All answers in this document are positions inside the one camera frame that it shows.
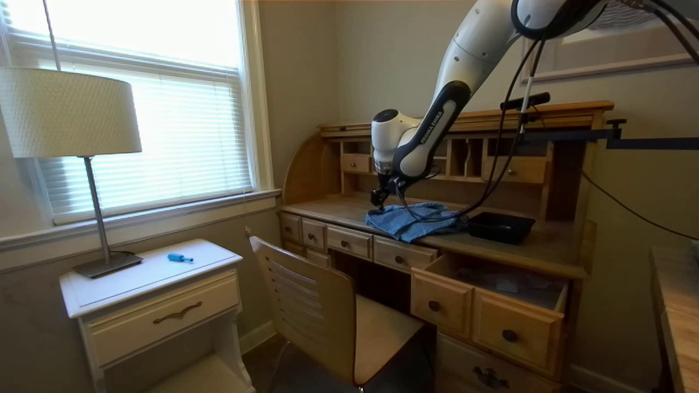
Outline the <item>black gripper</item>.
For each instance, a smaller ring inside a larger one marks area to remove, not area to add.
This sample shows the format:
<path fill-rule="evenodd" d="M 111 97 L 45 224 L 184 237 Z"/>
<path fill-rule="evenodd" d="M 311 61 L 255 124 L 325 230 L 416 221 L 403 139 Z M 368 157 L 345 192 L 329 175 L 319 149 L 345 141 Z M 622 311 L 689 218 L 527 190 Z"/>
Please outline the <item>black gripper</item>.
<path fill-rule="evenodd" d="M 406 190 L 406 178 L 398 173 L 378 175 L 378 186 L 371 190 L 371 204 L 382 206 L 390 195 L 403 195 Z"/>

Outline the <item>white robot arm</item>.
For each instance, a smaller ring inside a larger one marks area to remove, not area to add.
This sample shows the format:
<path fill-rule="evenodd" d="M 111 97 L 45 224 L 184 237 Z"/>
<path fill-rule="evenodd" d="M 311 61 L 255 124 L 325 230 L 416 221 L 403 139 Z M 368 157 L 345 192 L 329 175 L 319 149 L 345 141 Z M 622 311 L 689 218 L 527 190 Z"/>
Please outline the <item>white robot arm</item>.
<path fill-rule="evenodd" d="M 658 16 L 674 15 L 694 30 L 693 0 L 477 0 L 442 58 L 427 115 L 412 118 L 398 108 L 382 108 L 371 118 L 378 175 L 371 202 L 382 206 L 390 195 L 403 195 L 428 175 L 437 144 L 519 37 L 547 40 L 583 30 L 607 10 L 609 1 Z"/>

